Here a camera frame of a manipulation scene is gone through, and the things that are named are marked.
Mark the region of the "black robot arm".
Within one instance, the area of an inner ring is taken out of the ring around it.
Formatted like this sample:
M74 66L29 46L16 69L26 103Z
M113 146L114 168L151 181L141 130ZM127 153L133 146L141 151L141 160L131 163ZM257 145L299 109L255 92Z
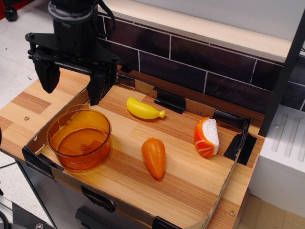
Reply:
M100 37L114 33L98 31L98 7L115 19L102 0L52 0L48 11L53 33L28 33L29 58L43 89L52 93L60 78L60 68L90 77L87 86L91 105L98 105L109 87L115 84L120 58L102 46Z

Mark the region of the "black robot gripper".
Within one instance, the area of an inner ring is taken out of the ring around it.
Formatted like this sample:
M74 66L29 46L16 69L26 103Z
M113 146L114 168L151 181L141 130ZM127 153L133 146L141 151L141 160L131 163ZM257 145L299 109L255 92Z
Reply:
M90 105L98 105L115 82L120 58L103 47L99 38L112 35L116 29L114 14L107 7L112 28L98 29L97 7L49 7L53 33L26 34L30 44L29 58L43 89L52 93L60 79L60 68L86 74Z

